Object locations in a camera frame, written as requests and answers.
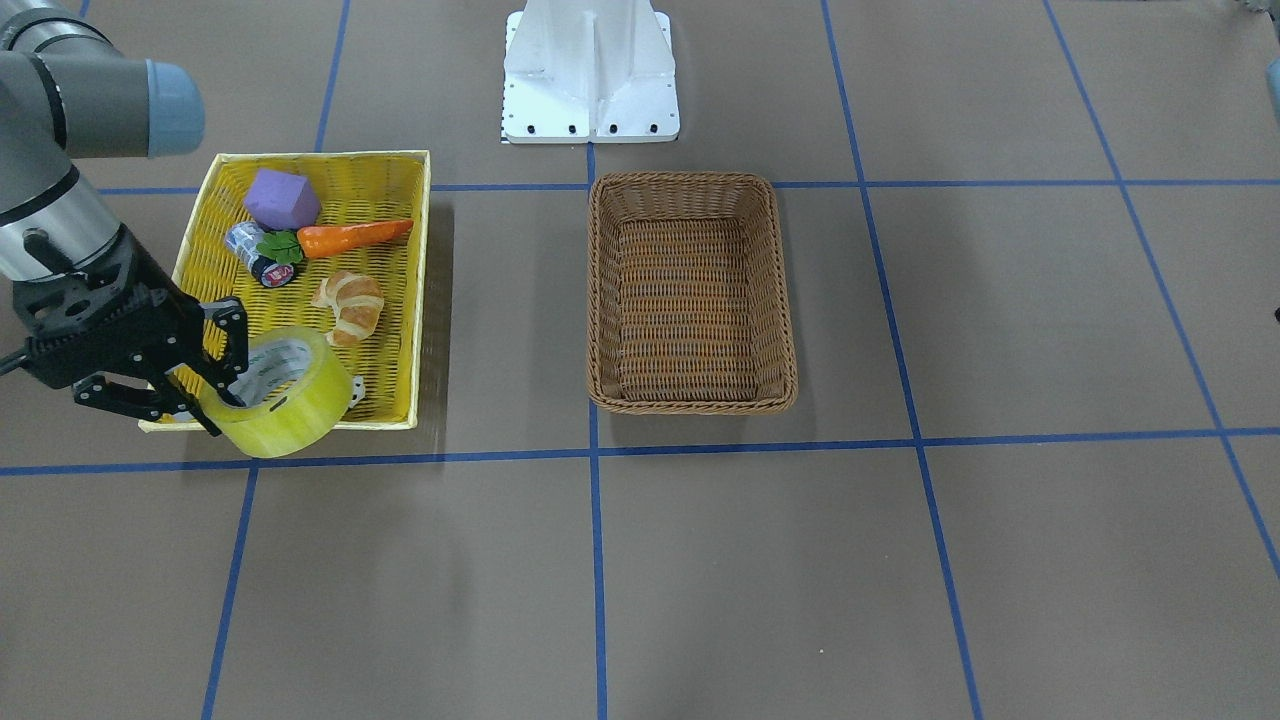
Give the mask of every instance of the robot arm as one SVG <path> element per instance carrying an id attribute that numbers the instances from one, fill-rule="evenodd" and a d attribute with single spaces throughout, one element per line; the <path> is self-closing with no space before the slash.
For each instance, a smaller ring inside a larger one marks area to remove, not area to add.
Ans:
<path id="1" fill-rule="evenodd" d="M 202 133 L 180 68 L 124 59 L 52 0 L 0 0 L 0 273 L 31 333 L 0 374 L 22 368 L 82 405 L 187 413 L 219 433 L 172 373 L 187 365 L 239 404 L 227 388 L 247 365 L 243 306 L 178 290 L 70 160 L 188 152 Z M 227 333 L 221 357 L 204 348 L 206 322 Z"/>

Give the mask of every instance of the carrot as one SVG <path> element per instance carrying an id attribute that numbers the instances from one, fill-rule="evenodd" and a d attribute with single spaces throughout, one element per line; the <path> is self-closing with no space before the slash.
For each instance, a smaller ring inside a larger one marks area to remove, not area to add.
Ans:
<path id="1" fill-rule="evenodd" d="M 269 232 L 257 252 L 275 263 L 301 263 L 303 258 L 329 258 L 347 250 L 396 240 L 413 229 L 413 220 L 381 220 L 358 225 L 308 225 L 298 231 Z"/>
<path id="2" fill-rule="evenodd" d="M 383 220 L 358 225 L 310 225 L 298 229 L 298 245 L 307 258 L 329 258 L 347 250 L 396 240 L 413 229 L 413 220 Z"/>

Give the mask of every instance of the blue joint cap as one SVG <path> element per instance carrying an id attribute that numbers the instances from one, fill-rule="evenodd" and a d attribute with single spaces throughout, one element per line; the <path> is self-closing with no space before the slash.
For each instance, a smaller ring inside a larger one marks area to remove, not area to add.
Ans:
<path id="1" fill-rule="evenodd" d="M 183 155 L 205 138 L 205 102 L 187 70 L 147 60 L 147 156 Z"/>
<path id="2" fill-rule="evenodd" d="M 1267 65 L 1267 90 L 1271 91 L 1271 109 L 1280 123 L 1280 58 Z"/>

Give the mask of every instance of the purple block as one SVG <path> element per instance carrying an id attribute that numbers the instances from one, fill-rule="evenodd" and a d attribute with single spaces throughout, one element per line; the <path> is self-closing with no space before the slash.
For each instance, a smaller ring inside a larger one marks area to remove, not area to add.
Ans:
<path id="1" fill-rule="evenodd" d="M 307 178 L 261 168 L 244 196 L 244 209 L 266 229 L 296 231 L 315 224 L 320 199 Z"/>

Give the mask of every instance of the white mounting bracket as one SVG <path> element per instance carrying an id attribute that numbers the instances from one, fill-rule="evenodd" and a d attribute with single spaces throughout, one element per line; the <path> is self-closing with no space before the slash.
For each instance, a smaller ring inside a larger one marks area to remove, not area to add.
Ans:
<path id="1" fill-rule="evenodd" d="M 666 142 L 680 135 L 671 18 L 649 0 L 529 0 L 507 18 L 502 136 Z"/>

